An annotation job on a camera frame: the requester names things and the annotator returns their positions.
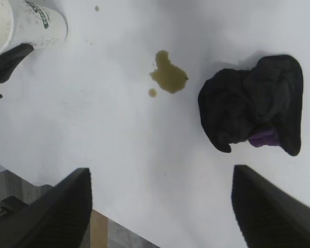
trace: white paper cup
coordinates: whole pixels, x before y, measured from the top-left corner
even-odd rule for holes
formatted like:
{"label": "white paper cup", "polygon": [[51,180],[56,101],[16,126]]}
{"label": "white paper cup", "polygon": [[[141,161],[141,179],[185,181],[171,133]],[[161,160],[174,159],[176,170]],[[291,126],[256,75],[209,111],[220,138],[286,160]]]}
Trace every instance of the white paper cup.
{"label": "white paper cup", "polygon": [[48,48],[65,41],[67,25],[58,12],[26,0],[0,0],[0,55],[30,44]]}

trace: crumpled cloth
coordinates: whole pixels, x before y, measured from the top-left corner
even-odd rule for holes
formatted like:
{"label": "crumpled cloth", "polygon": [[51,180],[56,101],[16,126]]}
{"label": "crumpled cloth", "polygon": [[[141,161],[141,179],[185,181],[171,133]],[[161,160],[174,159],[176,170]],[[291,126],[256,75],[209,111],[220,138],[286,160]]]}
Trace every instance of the crumpled cloth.
{"label": "crumpled cloth", "polygon": [[249,143],[254,147],[280,146],[279,136],[274,127],[265,127],[257,130],[249,139]]}
{"label": "crumpled cloth", "polygon": [[201,125],[222,152],[272,126],[291,156],[301,149],[303,72],[289,55],[262,58],[251,71],[224,69],[198,96]]}

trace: green printed logo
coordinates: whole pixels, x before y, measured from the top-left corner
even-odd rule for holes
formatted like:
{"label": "green printed logo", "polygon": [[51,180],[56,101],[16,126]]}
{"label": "green printed logo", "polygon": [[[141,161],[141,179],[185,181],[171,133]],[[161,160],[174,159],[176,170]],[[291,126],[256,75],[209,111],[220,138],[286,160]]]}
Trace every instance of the green printed logo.
{"label": "green printed logo", "polygon": [[35,13],[38,13],[40,15],[40,18],[42,19],[42,22],[43,22],[43,26],[45,29],[47,29],[49,27],[49,23],[48,23],[49,18],[47,20],[47,17],[45,16],[41,8],[35,3],[31,3],[28,1],[25,1],[25,2],[33,9]]}

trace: white table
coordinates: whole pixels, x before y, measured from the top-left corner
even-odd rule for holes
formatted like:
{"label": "white table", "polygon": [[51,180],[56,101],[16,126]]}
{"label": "white table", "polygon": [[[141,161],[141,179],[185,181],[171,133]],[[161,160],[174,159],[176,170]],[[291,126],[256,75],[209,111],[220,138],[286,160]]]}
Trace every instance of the white table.
{"label": "white table", "polygon": [[[246,247],[230,202],[235,164],[310,206],[310,1],[38,2],[66,16],[69,36],[0,86],[0,165],[37,185],[90,167],[94,208],[162,248]],[[190,78],[175,95],[149,76],[162,49]],[[199,121],[204,81],[280,53],[304,69],[300,155],[247,143],[220,153]]]}

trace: spill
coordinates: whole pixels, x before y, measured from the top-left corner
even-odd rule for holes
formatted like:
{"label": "spill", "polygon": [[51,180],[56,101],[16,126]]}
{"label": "spill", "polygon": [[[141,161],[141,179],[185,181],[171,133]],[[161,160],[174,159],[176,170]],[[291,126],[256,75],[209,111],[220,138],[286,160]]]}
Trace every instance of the spill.
{"label": "spill", "polygon": [[150,90],[148,91],[148,94],[149,94],[149,96],[152,97],[152,98],[155,98],[155,97],[157,96],[157,92],[156,92],[155,89],[150,89]]}
{"label": "spill", "polygon": [[149,75],[161,89],[174,94],[185,88],[189,79],[186,72],[171,63],[169,52],[161,50],[156,54],[156,70]]}

